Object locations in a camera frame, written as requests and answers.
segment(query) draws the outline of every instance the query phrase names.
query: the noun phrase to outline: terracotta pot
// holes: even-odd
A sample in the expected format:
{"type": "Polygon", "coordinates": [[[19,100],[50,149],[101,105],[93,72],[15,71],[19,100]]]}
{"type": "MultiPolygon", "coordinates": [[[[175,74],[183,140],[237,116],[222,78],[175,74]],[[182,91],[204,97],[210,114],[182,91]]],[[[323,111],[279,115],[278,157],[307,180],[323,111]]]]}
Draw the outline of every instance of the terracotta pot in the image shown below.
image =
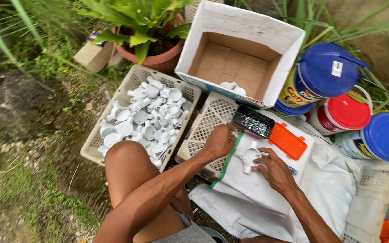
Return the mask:
{"type": "MultiPolygon", "coordinates": [[[[180,23],[185,23],[184,18],[181,16],[181,14],[177,14],[175,18],[180,23]]],[[[182,51],[182,47],[184,46],[184,39],[181,39],[172,49],[169,51],[152,57],[147,57],[143,61],[142,65],[155,69],[162,73],[169,73],[174,70],[176,64],[178,63],[179,56],[182,51]]],[[[124,47],[122,46],[116,46],[116,50],[127,60],[132,61],[133,63],[138,63],[138,60],[136,60],[136,55],[128,52],[124,47]]]]}

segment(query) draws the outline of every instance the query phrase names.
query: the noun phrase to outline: gray shorts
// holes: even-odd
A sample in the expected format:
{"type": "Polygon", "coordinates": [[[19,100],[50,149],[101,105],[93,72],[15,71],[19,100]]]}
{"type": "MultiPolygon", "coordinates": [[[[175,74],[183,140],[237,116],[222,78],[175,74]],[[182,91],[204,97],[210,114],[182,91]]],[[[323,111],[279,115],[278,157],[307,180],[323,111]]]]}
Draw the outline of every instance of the gray shorts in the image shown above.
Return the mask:
{"type": "Polygon", "coordinates": [[[192,221],[188,214],[177,214],[185,229],[152,243],[216,243],[211,236],[192,221]]]}

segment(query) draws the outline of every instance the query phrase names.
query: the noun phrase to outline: bucket handle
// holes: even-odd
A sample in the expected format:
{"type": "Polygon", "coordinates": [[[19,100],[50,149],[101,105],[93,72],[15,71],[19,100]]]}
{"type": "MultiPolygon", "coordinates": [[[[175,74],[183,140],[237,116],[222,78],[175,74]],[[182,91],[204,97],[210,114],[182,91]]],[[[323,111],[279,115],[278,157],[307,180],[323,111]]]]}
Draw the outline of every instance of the bucket handle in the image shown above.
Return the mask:
{"type": "Polygon", "coordinates": [[[354,87],[359,89],[360,91],[362,91],[364,93],[364,95],[367,98],[367,101],[369,102],[370,115],[373,115],[373,101],[372,101],[372,97],[370,97],[370,94],[365,89],[363,89],[362,87],[360,87],[358,85],[354,85],[354,87]]]}
{"type": "Polygon", "coordinates": [[[367,68],[367,73],[364,74],[364,76],[362,76],[361,78],[358,79],[358,81],[364,79],[365,77],[367,77],[369,75],[369,71],[370,71],[370,67],[367,63],[357,59],[357,58],[354,58],[352,56],[349,56],[349,55],[345,55],[345,53],[343,52],[323,52],[323,53],[316,53],[314,54],[314,56],[335,56],[335,57],[340,57],[340,58],[344,58],[348,61],[351,61],[353,63],[356,63],[360,66],[363,66],[365,68],[367,68]]]}

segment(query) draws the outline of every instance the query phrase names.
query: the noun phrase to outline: plastic bucket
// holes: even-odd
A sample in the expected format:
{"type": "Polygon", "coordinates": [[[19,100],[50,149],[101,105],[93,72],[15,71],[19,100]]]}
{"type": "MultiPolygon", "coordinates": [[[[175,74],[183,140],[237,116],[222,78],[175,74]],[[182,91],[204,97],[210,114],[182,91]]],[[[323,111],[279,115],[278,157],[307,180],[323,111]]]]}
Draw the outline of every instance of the plastic bucket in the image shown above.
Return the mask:
{"type": "Polygon", "coordinates": [[[283,105],[280,102],[276,102],[274,107],[271,109],[273,109],[274,111],[276,111],[282,115],[285,115],[285,116],[296,116],[296,115],[302,115],[302,114],[305,114],[305,113],[311,111],[311,109],[313,109],[314,106],[315,106],[315,103],[311,103],[311,104],[308,104],[305,106],[299,106],[299,107],[288,107],[288,106],[283,105]]]}
{"type": "Polygon", "coordinates": [[[359,80],[358,65],[368,68],[367,63],[353,58],[337,44],[316,44],[291,70],[278,101],[288,107],[297,107],[341,96],[359,80]]]}
{"type": "MultiPolygon", "coordinates": [[[[344,135],[336,134],[336,141],[344,135]]],[[[337,147],[351,158],[389,161],[389,112],[374,114],[364,129],[352,131],[337,147]]]]}
{"type": "Polygon", "coordinates": [[[324,136],[360,130],[367,126],[373,113],[372,99],[363,88],[355,87],[363,91],[369,104],[356,101],[348,94],[329,98],[310,112],[309,124],[324,136]]]}

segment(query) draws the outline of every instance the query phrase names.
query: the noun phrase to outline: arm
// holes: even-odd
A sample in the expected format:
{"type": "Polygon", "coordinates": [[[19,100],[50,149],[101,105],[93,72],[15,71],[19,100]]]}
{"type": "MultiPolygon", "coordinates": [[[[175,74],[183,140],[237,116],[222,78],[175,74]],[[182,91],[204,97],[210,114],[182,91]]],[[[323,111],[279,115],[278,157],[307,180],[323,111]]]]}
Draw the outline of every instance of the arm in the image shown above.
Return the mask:
{"type": "Polygon", "coordinates": [[[190,178],[208,163],[230,153],[236,140],[231,128],[231,124],[215,127],[196,155],[134,190],[106,216],[94,242],[133,242],[133,237],[165,209],[190,178]]]}
{"type": "Polygon", "coordinates": [[[311,243],[341,243],[342,241],[328,227],[319,213],[310,204],[304,192],[295,183],[286,163],[271,148],[260,148],[260,152],[269,156],[254,160],[263,163],[268,169],[256,166],[253,169],[262,173],[270,186],[278,191],[290,204],[304,228],[311,243]]]}

